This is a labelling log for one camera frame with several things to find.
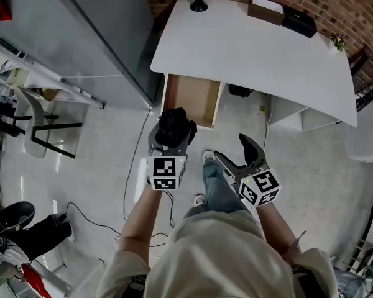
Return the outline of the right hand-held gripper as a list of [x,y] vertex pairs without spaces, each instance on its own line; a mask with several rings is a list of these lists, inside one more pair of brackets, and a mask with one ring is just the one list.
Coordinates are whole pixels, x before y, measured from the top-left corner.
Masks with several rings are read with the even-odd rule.
[[[250,137],[242,133],[239,140],[244,149],[244,159],[249,168],[258,168],[265,163],[264,150]],[[223,153],[214,155],[226,172],[234,179],[241,179],[238,194],[254,207],[273,202],[282,189],[276,171],[273,168],[262,170],[247,176],[247,166],[238,166]]]

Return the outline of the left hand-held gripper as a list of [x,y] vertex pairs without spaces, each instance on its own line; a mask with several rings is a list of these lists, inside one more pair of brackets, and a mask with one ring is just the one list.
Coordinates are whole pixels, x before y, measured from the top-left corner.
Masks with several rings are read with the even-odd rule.
[[180,144],[173,149],[173,153],[158,149],[162,147],[156,141],[156,134],[159,129],[159,123],[156,123],[148,135],[150,151],[147,158],[147,169],[149,182],[155,191],[176,191],[186,170],[190,134],[186,135]]

